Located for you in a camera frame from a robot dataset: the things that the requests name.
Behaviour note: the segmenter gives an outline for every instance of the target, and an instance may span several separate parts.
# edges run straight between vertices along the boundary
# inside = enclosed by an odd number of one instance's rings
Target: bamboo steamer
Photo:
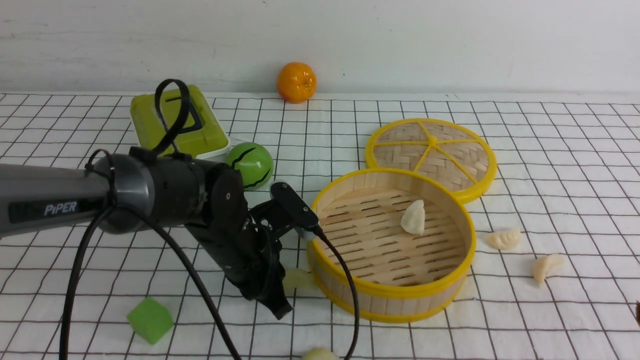
[[[398,120],[378,129],[365,149],[367,168],[399,168],[441,184],[462,203],[489,189],[498,166],[473,131],[437,119]]]
[[[423,236],[400,226],[404,210],[418,199],[426,213]],[[363,318],[427,318],[453,301],[467,277],[476,251],[471,217],[432,179],[393,168],[359,170],[329,184],[312,208],[349,267]],[[331,251],[315,239],[307,256],[323,293],[353,313],[346,276]]]

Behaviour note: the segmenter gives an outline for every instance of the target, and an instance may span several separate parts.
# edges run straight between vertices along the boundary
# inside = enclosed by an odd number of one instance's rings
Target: white wall
[[[638,0],[2,0],[1,90],[640,92]]]

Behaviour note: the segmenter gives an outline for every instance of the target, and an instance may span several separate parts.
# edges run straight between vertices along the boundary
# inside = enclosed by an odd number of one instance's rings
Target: robotic arm
[[[242,177],[227,164],[156,157],[137,147],[111,159],[119,203],[162,227],[184,225],[246,299],[278,319],[291,311],[279,238],[294,228],[306,236],[318,224],[291,187],[274,183],[271,200],[249,210]],[[109,204],[110,183],[98,172],[110,168],[107,158],[87,170],[0,165],[0,237],[90,221]],[[100,228],[124,234],[147,226],[117,209]]]

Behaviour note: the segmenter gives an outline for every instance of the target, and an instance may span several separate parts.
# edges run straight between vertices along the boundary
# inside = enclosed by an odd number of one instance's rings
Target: green plastic box
[[[184,129],[176,138],[180,152],[198,159],[208,159],[228,152],[230,148],[227,134],[213,115],[213,111],[200,89],[189,85],[191,105],[189,118]],[[180,110],[180,90],[163,92],[161,104],[164,120],[171,127]],[[153,149],[166,133],[162,122],[156,115],[154,94],[145,94],[131,100],[131,120],[136,128],[140,145],[145,149]],[[173,153],[170,146],[162,155]]]

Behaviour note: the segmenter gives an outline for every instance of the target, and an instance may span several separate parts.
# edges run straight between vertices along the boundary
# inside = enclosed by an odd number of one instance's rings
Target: green foam cube
[[[133,331],[151,345],[156,344],[173,327],[169,310],[152,297],[142,300],[127,315]]]

